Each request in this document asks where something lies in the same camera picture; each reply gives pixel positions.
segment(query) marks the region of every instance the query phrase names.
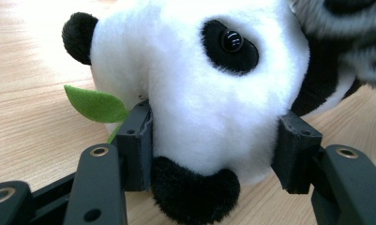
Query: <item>panda plush toy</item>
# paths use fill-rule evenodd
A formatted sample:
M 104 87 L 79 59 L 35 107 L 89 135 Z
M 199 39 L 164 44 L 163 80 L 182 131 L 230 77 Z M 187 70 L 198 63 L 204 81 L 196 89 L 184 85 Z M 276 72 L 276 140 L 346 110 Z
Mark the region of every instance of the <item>panda plush toy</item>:
M 63 40 L 97 90 L 128 110 L 148 98 L 153 197 L 184 224 L 222 221 L 269 174 L 288 110 L 376 87 L 376 0 L 123 0 L 73 14 Z

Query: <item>wooden surface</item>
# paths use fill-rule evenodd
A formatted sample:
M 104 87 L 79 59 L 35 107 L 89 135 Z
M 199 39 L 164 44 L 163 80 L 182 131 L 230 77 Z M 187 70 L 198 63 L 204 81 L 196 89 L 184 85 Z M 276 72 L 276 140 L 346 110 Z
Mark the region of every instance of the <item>wooden surface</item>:
M 0 0 L 0 182 L 23 180 L 37 190 L 76 170 L 80 153 L 106 141 L 101 124 L 68 103 L 64 84 L 94 88 L 90 69 L 66 54 L 61 29 L 69 15 L 100 17 L 113 1 Z M 368 87 L 336 109 L 309 118 L 323 146 L 347 144 L 376 165 L 376 91 Z M 127 193 L 129 224 L 173 224 L 150 192 Z M 244 187 L 222 224 L 315 224 L 309 195 L 290 196 L 270 176 Z

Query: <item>black plastic eye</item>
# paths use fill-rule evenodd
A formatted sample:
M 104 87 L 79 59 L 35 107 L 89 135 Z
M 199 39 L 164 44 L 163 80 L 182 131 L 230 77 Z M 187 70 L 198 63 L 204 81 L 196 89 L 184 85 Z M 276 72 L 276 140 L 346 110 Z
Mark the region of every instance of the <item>black plastic eye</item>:
M 227 29 L 220 38 L 220 44 L 226 52 L 236 53 L 243 47 L 244 39 L 239 33 Z
M 221 22 L 206 22 L 202 35 L 205 53 L 215 68 L 243 76 L 258 65 L 255 45 Z

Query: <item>panda face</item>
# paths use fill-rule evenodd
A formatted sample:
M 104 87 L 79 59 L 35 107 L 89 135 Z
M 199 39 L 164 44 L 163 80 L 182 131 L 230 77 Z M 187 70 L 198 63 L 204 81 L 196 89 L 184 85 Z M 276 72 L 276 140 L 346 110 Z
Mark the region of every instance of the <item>panda face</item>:
M 119 97 L 127 108 L 149 98 L 154 160 L 167 158 L 174 166 L 160 173 L 183 168 L 212 176 L 226 169 L 242 184 L 263 179 L 278 119 L 291 107 L 308 67 L 308 44 L 287 2 L 122 2 L 95 26 L 92 73 L 97 89 Z M 171 193 L 172 184 L 189 180 L 182 172 L 175 177 L 161 191 Z M 158 204 L 178 220 L 167 211 L 167 200 Z M 218 219 L 209 217 L 195 222 Z

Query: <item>black eye patch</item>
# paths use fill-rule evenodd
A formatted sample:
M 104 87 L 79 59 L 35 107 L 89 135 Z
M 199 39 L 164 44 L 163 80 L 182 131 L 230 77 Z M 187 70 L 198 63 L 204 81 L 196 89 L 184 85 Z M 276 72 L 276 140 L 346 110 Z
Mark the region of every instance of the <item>black eye patch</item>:
M 221 22 L 206 22 L 202 35 L 205 53 L 215 67 L 243 76 L 258 65 L 255 45 Z

